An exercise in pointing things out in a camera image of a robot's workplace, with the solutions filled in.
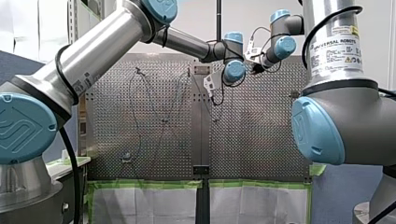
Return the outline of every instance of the universal robots label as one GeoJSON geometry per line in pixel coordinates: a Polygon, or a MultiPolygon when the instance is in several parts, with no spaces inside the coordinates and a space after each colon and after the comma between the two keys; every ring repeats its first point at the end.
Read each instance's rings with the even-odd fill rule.
{"type": "Polygon", "coordinates": [[[363,70],[357,35],[335,35],[310,45],[312,76],[327,76],[343,69],[363,70]]]}

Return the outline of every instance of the metal pole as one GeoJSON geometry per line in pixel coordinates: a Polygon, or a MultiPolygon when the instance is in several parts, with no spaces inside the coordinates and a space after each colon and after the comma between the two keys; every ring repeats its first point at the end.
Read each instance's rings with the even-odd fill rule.
{"type": "Polygon", "coordinates": [[[217,13],[217,41],[221,41],[221,0],[218,0],[218,13],[217,13]]]}

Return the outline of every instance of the blue joint cap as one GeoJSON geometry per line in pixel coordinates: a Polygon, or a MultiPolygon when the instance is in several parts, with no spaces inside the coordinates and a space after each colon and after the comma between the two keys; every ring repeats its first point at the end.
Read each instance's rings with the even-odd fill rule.
{"type": "Polygon", "coordinates": [[[290,11],[288,11],[287,9],[280,9],[271,15],[270,22],[273,23],[274,21],[277,21],[279,18],[289,15],[290,15],[290,11]]]}
{"type": "Polygon", "coordinates": [[[244,36],[240,32],[230,32],[224,36],[225,40],[230,40],[238,44],[244,44],[244,36]]]}
{"type": "Polygon", "coordinates": [[[334,165],[344,163],[343,140],[322,106],[312,98],[300,97],[291,113],[294,140],[307,159],[334,165]]]}
{"type": "Polygon", "coordinates": [[[235,83],[244,77],[246,70],[247,69],[242,62],[233,60],[227,63],[224,68],[224,81],[231,84],[235,83]]]}
{"type": "Polygon", "coordinates": [[[164,25],[170,24],[177,16],[177,0],[142,0],[142,4],[164,25]]]}
{"type": "Polygon", "coordinates": [[[52,111],[37,99],[0,93],[0,164],[15,164],[39,157],[58,131],[52,111]]]}
{"type": "Polygon", "coordinates": [[[280,37],[275,44],[274,53],[279,60],[288,58],[297,48],[295,39],[291,36],[280,37]]]}

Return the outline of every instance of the white sticker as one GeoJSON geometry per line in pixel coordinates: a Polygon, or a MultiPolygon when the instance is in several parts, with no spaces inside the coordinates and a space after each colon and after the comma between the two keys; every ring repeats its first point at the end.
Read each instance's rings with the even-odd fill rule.
{"type": "Polygon", "coordinates": [[[94,77],[87,72],[73,84],[73,89],[78,95],[81,95],[83,92],[87,91],[99,79],[99,77],[100,76],[94,77]]]}
{"type": "Polygon", "coordinates": [[[332,28],[332,35],[357,35],[359,30],[356,26],[337,26],[332,28]]]}
{"type": "Polygon", "coordinates": [[[309,47],[312,77],[328,76],[343,69],[363,71],[361,45],[356,35],[336,35],[309,47]]]}

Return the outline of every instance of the gray panel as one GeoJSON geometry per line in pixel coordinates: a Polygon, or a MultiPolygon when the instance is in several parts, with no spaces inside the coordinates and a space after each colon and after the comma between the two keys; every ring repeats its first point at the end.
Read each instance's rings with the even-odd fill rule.
{"type": "MultiPolygon", "coordinates": [[[[215,70],[222,65],[216,63],[215,70]]],[[[305,85],[300,57],[283,62],[275,74],[248,76],[238,88],[225,88],[224,104],[213,108],[211,178],[304,181],[309,162],[294,144],[291,91],[305,85]]],[[[220,101],[220,92],[216,102],[220,101]]]]}
{"type": "Polygon", "coordinates": [[[98,155],[90,179],[192,179],[191,62],[181,55],[127,54],[95,84],[87,95],[94,137],[88,147],[98,155]],[[126,153],[132,159],[122,163],[126,153]]]}

